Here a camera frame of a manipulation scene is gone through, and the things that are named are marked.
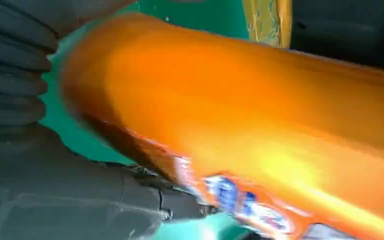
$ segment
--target dark fabric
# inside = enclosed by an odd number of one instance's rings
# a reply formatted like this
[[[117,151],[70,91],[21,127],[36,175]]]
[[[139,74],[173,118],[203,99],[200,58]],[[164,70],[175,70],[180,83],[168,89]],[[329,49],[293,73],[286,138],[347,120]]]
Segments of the dark fabric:
[[[58,39],[124,4],[0,0],[0,240],[136,239],[159,227],[158,190],[70,152],[38,124]]]

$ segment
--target green background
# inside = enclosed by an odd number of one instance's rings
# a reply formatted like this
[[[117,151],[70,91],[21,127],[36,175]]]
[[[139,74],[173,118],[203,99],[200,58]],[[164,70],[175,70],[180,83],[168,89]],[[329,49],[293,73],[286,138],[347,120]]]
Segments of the green background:
[[[206,0],[201,3],[175,3],[169,0],[142,0],[116,13],[142,12],[168,22],[191,29],[204,30],[224,36],[248,39],[247,25],[241,0]],[[60,42],[58,52],[49,58],[52,72],[43,77],[48,83],[48,92],[42,96],[46,103],[46,117],[42,123],[60,134],[64,143],[73,151],[87,158],[105,161],[131,163],[98,136],[84,130],[65,111],[58,88],[58,72],[65,54],[93,26],[102,19],[91,22]],[[176,224],[164,224],[154,240],[231,240],[243,235],[245,229],[225,214],[216,214],[203,220]]]

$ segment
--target yellow object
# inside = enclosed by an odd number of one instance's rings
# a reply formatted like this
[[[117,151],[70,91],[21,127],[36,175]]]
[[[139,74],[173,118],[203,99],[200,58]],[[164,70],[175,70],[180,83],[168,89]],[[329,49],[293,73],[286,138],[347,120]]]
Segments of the yellow object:
[[[292,0],[242,0],[242,5],[251,41],[289,48]]]
[[[114,146],[267,235],[323,223],[384,240],[384,72],[141,14],[98,27],[64,69],[67,101]],[[240,213],[246,193],[262,217]]]

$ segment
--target detergent bottle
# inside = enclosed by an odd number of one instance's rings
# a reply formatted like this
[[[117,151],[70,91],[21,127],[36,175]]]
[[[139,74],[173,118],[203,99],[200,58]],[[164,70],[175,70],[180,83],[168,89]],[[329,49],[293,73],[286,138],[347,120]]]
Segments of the detergent bottle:
[[[116,149],[277,240],[384,240],[384,72],[116,17],[61,73]]]

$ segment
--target gloved hand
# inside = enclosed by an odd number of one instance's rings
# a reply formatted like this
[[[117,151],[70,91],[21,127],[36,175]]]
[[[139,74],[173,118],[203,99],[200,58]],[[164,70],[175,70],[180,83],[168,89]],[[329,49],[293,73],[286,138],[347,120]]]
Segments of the gloved hand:
[[[0,239],[149,236],[161,208],[171,208],[164,203],[177,198],[74,155],[38,123],[45,116],[42,74],[51,70],[47,55],[58,40],[131,2],[0,0]],[[184,216],[171,211],[173,219]]]

